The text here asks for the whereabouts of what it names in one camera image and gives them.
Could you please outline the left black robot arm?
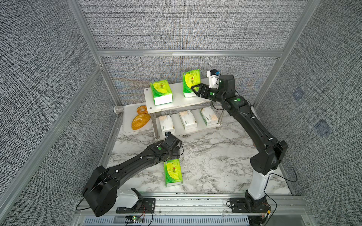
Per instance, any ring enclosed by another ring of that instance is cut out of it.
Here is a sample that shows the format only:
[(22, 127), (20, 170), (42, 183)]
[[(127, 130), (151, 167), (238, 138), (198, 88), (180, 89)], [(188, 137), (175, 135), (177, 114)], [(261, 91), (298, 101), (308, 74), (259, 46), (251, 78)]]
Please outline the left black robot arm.
[(97, 167), (88, 179), (82, 194), (96, 217), (101, 217), (112, 209), (118, 189), (141, 171), (169, 160), (178, 159), (181, 140), (168, 133), (164, 141), (148, 145), (137, 156), (113, 167)]

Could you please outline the white tissue pack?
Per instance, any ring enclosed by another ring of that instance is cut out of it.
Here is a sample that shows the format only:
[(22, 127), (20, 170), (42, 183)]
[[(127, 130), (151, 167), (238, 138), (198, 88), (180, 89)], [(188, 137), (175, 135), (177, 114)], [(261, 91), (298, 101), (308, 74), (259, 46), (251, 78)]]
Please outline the white tissue pack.
[(179, 112), (179, 117), (185, 130), (197, 128), (197, 121), (190, 110)]
[(210, 126), (210, 125), (214, 125), (214, 124), (218, 123), (218, 117), (210, 106), (201, 108), (200, 115), (206, 126)]
[(175, 126), (171, 115), (163, 115), (159, 117), (160, 129), (163, 135), (167, 132), (175, 133)]

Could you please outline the green tissue pack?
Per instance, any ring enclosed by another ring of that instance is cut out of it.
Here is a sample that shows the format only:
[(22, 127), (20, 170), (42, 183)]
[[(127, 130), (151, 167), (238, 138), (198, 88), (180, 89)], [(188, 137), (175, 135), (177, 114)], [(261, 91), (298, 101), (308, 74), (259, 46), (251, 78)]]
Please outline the green tissue pack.
[(150, 88), (155, 105), (163, 105), (173, 102), (173, 93), (167, 80), (151, 82)]
[(183, 72), (183, 95), (185, 98), (195, 97), (196, 94), (191, 89), (192, 86), (199, 85), (201, 83), (200, 70), (192, 70), (189, 72)]
[(183, 183), (183, 175), (179, 159), (164, 162), (165, 186), (181, 185)]

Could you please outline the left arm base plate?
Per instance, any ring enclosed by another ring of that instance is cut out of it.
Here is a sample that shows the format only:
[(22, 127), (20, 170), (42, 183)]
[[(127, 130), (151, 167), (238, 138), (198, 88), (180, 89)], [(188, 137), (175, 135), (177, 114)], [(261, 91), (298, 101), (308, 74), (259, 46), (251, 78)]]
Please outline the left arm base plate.
[(143, 198), (139, 200), (132, 208), (126, 207), (117, 207), (117, 214), (126, 214), (126, 213), (154, 213), (156, 207), (155, 198)]

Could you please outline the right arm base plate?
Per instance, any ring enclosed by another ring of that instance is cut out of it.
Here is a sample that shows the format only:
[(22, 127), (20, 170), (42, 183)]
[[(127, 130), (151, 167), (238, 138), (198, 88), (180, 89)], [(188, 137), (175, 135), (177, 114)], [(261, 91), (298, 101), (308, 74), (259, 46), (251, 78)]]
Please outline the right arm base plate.
[(266, 199), (254, 200), (252, 198), (231, 198), (230, 205), (233, 213), (267, 213), (270, 206)]

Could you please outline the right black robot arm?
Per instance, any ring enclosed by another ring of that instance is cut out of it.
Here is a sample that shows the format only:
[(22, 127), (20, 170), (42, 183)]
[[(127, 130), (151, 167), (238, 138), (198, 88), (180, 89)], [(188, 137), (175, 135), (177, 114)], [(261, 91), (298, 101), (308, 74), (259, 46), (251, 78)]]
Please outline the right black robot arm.
[(191, 90), (198, 97), (219, 102), (250, 136), (258, 153), (250, 159), (254, 171), (246, 194), (254, 200), (264, 198), (269, 176), (281, 163), (287, 143), (273, 136), (252, 112), (249, 102), (237, 94), (233, 75), (221, 75), (217, 89), (201, 83), (192, 86)]

